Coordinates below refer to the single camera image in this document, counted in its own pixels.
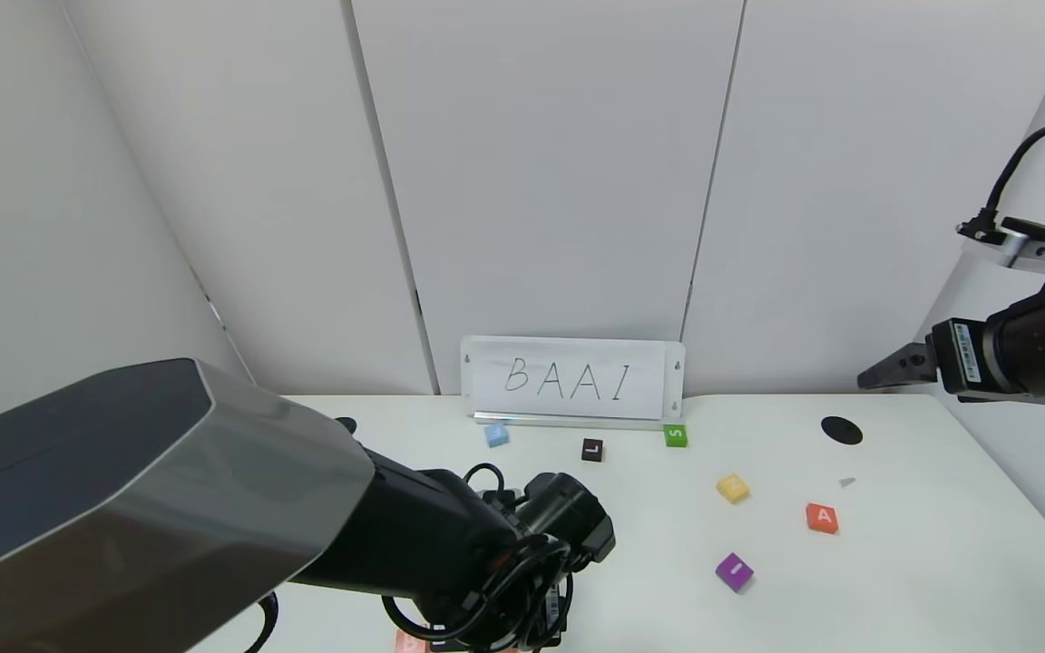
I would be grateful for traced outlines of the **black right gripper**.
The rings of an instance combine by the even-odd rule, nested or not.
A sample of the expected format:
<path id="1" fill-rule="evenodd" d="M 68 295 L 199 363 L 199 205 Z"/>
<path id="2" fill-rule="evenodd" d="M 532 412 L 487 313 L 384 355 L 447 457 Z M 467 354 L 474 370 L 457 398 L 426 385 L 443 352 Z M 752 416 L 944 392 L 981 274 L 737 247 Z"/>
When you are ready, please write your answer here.
<path id="1" fill-rule="evenodd" d="M 1045 405 L 1045 301 L 1012 303 L 986 321 L 951 318 L 855 377 L 860 390 L 940 382 L 963 404 Z"/>

